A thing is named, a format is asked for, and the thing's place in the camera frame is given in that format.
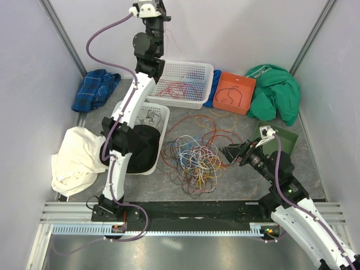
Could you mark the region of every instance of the dark green tray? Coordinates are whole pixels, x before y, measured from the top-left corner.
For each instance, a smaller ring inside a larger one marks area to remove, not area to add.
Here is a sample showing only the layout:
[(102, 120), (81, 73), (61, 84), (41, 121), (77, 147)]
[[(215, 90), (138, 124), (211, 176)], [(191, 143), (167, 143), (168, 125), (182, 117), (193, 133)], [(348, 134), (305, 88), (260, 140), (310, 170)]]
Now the dark green tray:
[[(253, 140), (260, 137), (260, 130), (259, 128), (264, 125), (270, 125), (274, 130), (278, 131), (276, 134), (280, 137), (281, 140), (281, 150), (288, 153), (290, 156), (293, 153), (293, 150), (296, 145), (296, 141), (298, 140), (299, 135), (296, 133), (290, 132), (288, 130), (285, 130), (283, 128), (279, 128), (276, 125), (270, 124), (266, 121), (259, 121), (259, 124), (255, 130), (255, 133), (253, 135)], [(263, 152), (264, 154), (271, 155), (273, 152), (277, 151), (277, 141), (276, 139), (273, 139), (271, 142), (266, 143), (263, 146)]]

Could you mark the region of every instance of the wall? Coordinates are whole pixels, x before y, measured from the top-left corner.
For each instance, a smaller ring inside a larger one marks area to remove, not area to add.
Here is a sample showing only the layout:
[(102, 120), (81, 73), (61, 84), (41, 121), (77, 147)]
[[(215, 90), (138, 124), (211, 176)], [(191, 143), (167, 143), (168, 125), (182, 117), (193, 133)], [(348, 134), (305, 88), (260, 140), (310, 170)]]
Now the wall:
[[(87, 70), (106, 68), (85, 51), (89, 37), (128, 14), (135, 0), (49, 0)], [(244, 74), (272, 63), (290, 69), (326, 0), (164, 0), (165, 59), (208, 62)], [(90, 50), (98, 58), (134, 69), (132, 40), (144, 32), (140, 19), (98, 36)]]
[(24, 269), (80, 74), (38, 1), (0, 0), (0, 261)]
[(360, 252), (360, 1), (339, 1), (300, 66), (301, 113), (326, 194)]

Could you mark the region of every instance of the orange plastic bin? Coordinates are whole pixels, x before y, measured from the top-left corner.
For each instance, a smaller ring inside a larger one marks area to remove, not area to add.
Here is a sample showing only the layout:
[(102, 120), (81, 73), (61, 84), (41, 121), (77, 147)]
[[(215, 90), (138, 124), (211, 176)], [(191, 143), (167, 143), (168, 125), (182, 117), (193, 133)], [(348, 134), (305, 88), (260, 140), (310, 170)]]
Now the orange plastic bin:
[(236, 114), (246, 115), (257, 80), (228, 72), (221, 73), (213, 106)]

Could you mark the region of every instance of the blue fabric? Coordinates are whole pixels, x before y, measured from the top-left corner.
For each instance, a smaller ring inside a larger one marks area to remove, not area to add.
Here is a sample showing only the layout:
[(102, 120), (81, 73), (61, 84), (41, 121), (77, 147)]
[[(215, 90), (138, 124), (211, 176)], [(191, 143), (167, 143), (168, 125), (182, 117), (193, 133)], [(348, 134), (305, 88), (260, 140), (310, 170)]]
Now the blue fabric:
[(220, 76), (221, 76), (221, 70), (214, 70), (213, 85), (211, 87), (211, 92), (210, 92), (210, 95), (209, 95), (209, 99), (208, 99), (208, 101), (206, 101), (204, 103), (205, 107), (210, 107), (210, 108), (214, 107), (213, 106), (213, 101), (214, 101), (214, 96), (215, 96), (216, 90), (218, 89), (218, 85), (219, 85), (219, 82), (220, 82)]
[(73, 110), (88, 112), (103, 106), (121, 79), (120, 74), (108, 73), (105, 69), (89, 72), (76, 93)]

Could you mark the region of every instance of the green towel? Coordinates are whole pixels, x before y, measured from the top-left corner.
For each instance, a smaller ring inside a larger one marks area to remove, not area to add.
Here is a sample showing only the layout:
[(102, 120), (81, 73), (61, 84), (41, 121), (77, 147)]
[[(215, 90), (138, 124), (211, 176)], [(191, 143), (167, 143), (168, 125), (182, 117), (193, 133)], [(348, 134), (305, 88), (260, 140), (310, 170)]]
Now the green towel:
[(273, 65), (259, 65), (250, 69), (246, 76), (256, 79), (248, 116), (269, 121), (279, 110), (287, 126), (292, 125), (300, 110), (300, 85), (285, 69)]

